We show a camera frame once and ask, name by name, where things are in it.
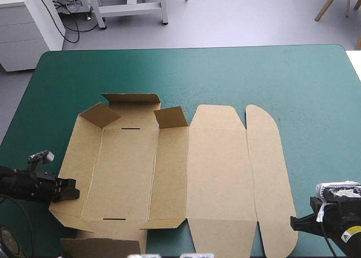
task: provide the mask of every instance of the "sticker label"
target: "sticker label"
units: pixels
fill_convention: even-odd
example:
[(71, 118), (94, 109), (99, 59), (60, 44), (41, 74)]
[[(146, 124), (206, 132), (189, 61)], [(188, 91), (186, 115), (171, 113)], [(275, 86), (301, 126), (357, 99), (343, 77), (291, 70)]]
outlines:
[(348, 228), (341, 236), (342, 241), (347, 243), (350, 238), (357, 233), (361, 233), (361, 226), (353, 226)]

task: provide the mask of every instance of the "cardboard flap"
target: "cardboard flap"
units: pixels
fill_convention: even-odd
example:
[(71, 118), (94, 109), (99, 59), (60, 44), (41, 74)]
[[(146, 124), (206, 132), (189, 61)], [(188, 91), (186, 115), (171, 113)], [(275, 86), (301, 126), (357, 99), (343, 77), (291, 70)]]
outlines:
[(80, 190), (80, 197), (75, 200), (51, 203), (49, 206), (51, 212), (64, 213), (65, 216), (68, 216), (67, 219), (70, 218), (69, 216), (81, 217), (101, 141), (102, 129), (78, 116), (61, 165), (59, 177), (75, 179), (76, 188)]
[(138, 241), (109, 238), (61, 239), (64, 252), (72, 258), (127, 258), (140, 254)]
[(155, 110), (159, 128), (187, 127), (188, 123), (184, 116), (182, 107)]
[(287, 257), (296, 246), (298, 233), (289, 225), (289, 217), (295, 216), (296, 210), (279, 130), (272, 116), (254, 105), (247, 106), (246, 121), (254, 199), (265, 254), (268, 258)]
[(159, 131), (150, 220), (186, 217), (188, 130), (176, 127)]
[(256, 221), (246, 130), (235, 109), (201, 105), (194, 120), (211, 128), (189, 128), (187, 218)]
[(191, 127), (201, 128), (245, 128), (235, 108), (221, 105), (199, 105)]
[(185, 219), (151, 220), (142, 229), (175, 229), (184, 221)]
[(87, 223), (94, 228), (94, 233), (78, 231), (77, 238), (113, 238), (137, 241), (140, 253), (146, 252), (147, 231), (141, 230), (145, 221), (89, 220)]
[(120, 118), (119, 114), (114, 112), (102, 102), (90, 107), (85, 112), (79, 114), (79, 116), (100, 128), (103, 128)]
[(83, 230), (87, 232), (94, 232), (89, 225), (87, 225), (80, 217), (74, 217), (66, 213), (50, 210), (51, 213), (56, 217), (57, 220), (65, 227)]
[(102, 94), (112, 103), (160, 103), (156, 94)]
[(188, 219), (188, 223), (197, 253), (213, 253), (216, 258), (250, 257), (256, 221)]

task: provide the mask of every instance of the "floor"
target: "floor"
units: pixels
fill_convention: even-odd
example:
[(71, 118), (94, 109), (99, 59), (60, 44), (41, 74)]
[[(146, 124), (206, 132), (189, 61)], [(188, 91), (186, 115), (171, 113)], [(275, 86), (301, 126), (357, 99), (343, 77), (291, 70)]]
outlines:
[[(269, 46), (337, 43), (353, 50), (361, 33), (361, 10), (345, 17), (346, 0), (335, 0), (317, 23), (314, 18), (326, 0), (168, 0), (169, 25), (160, 15), (114, 17), (107, 30), (82, 33), (64, 50)], [(357, 0), (351, 0), (351, 6)], [(101, 0), (104, 5), (124, 3)], [(74, 27), (72, 19), (64, 23)], [(95, 19), (77, 20), (81, 29)], [(76, 33), (67, 33), (76, 39)], [(8, 129), (32, 71), (6, 73), (0, 67), (0, 142)]]

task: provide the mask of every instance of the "slot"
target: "slot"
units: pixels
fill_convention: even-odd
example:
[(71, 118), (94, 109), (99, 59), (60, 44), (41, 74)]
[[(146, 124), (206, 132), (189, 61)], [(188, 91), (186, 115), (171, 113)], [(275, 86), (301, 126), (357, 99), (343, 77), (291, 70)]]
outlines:
[(121, 217), (104, 217), (103, 220), (126, 220)]

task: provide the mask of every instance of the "cardboard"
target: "cardboard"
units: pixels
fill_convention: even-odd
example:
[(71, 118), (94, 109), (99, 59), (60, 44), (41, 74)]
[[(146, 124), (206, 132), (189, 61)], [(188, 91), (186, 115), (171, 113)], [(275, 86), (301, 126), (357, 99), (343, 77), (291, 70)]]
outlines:
[(137, 240), (144, 253), (159, 126), (157, 95), (104, 94), (79, 114), (60, 177), (77, 180), (80, 198), (52, 203), (50, 211), (80, 238)]
[(144, 228), (188, 219), (197, 252), (249, 258), (257, 218), (246, 130), (235, 109), (200, 105), (189, 127), (179, 107), (155, 115), (160, 133)]
[(61, 239), (60, 243), (71, 258), (127, 258), (140, 251), (137, 241), (109, 238)]
[(289, 224), (289, 217), (295, 216), (296, 210), (279, 130), (272, 116), (254, 105), (247, 106), (246, 121), (263, 248), (267, 258), (288, 257), (298, 233)]
[[(80, 230), (78, 238), (139, 241), (144, 253), (147, 229), (173, 229), (187, 219), (197, 252), (248, 258), (259, 214), (267, 253), (289, 251), (294, 240), (282, 252), (284, 241), (273, 239), (275, 232), (288, 236), (286, 213), (278, 217), (280, 207), (274, 206), (270, 213), (268, 203), (262, 203), (269, 195), (260, 195), (268, 190), (258, 186), (262, 170), (280, 170), (269, 177), (280, 176), (274, 178), (281, 185), (275, 191), (283, 192), (272, 201), (291, 209), (273, 121), (250, 107), (249, 133), (233, 107), (200, 105), (188, 126), (182, 108), (160, 109), (157, 95), (103, 96), (109, 106), (99, 103), (79, 114), (59, 174), (77, 180), (80, 198), (49, 208), (64, 226)], [(285, 212), (289, 227), (294, 213)], [(272, 227), (272, 217), (280, 227)]]

